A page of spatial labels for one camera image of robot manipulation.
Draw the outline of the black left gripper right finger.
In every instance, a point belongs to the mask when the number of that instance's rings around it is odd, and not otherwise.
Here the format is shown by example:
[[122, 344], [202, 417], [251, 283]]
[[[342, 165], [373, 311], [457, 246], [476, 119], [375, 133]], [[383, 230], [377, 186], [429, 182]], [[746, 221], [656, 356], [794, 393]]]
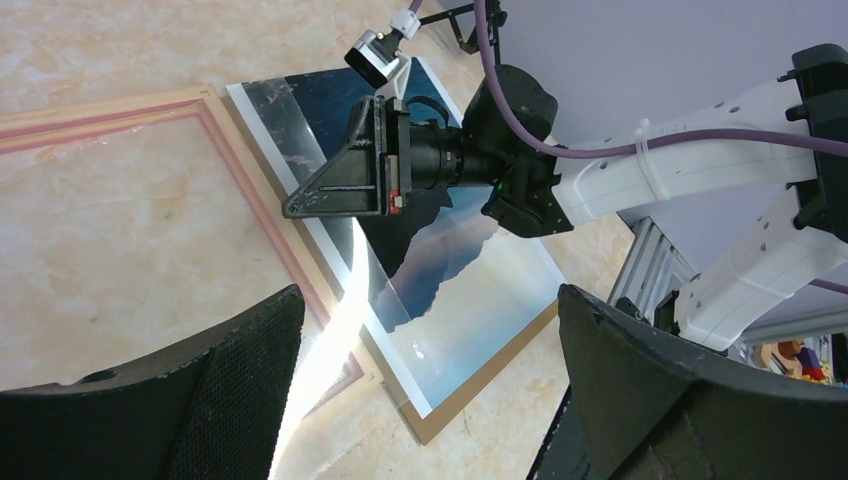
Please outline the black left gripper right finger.
[[559, 336], [599, 479], [843, 479], [847, 393], [735, 362], [588, 292]]

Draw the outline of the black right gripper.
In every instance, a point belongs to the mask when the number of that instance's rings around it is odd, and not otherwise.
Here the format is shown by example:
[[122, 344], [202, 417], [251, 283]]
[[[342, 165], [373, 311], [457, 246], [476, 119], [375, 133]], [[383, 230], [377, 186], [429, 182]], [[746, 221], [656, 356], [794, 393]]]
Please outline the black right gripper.
[[339, 151], [285, 200], [289, 219], [398, 215], [412, 191], [410, 112], [397, 97], [364, 97]]

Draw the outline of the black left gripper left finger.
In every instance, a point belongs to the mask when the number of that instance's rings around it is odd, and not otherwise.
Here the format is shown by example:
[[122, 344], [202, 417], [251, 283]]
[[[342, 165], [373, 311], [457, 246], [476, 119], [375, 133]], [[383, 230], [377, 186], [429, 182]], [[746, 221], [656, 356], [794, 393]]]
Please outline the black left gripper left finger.
[[1, 395], [5, 479], [265, 479], [301, 345], [291, 285], [70, 385]]

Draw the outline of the landscape photo print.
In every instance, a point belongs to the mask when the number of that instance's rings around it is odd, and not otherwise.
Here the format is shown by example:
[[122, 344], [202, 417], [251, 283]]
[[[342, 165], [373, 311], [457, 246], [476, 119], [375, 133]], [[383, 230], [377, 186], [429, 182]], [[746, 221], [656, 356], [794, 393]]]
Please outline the landscape photo print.
[[[349, 68], [285, 79], [328, 159], [370, 86]], [[398, 216], [352, 219], [384, 274], [369, 305], [409, 372], [420, 417], [501, 352], [554, 301], [563, 275], [543, 244], [501, 229], [480, 210], [488, 188], [422, 191]]]

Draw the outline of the pink wooden picture frame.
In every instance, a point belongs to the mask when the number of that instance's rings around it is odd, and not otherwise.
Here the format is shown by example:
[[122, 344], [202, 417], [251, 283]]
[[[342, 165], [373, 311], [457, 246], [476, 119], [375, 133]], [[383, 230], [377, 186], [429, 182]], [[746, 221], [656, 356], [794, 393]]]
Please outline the pink wooden picture frame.
[[375, 377], [319, 364], [333, 304], [217, 91], [1, 119], [1, 386], [70, 384], [297, 284], [295, 410], [327, 419]]

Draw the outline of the clear acrylic sheet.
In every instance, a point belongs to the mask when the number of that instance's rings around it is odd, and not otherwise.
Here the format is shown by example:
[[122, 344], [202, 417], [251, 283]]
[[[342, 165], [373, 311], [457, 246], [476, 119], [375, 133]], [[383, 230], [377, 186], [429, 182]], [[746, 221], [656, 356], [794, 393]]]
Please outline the clear acrylic sheet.
[[[328, 157], [294, 88], [283, 78], [237, 83], [227, 92], [260, 165], [285, 199]], [[399, 357], [369, 305], [371, 284], [383, 278], [360, 226], [352, 219], [284, 220], [304, 246], [297, 254], [327, 324], [301, 351], [289, 405], [271, 465], [273, 479], [316, 479], [385, 416], [401, 417], [409, 372], [393, 372]]]

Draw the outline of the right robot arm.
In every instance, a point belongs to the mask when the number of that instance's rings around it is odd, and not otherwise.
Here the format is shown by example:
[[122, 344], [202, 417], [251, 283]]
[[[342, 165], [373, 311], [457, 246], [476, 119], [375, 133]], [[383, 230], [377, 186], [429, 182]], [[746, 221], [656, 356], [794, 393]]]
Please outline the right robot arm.
[[547, 143], [556, 99], [529, 73], [482, 56], [459, 127], [414, 124], [373, 95], [339, 151], [285, 199], [288, 218], [399, 214], [415, 190], [488, 185], [482, 212], [522, 238], [605, 214], [748, 184], [784, 189], [756, 227], [675, 295], [678, 334], [729, 348], [759, 317], [847, 260], [847, 52], [821, 44], [726, 103], [579, 150]]

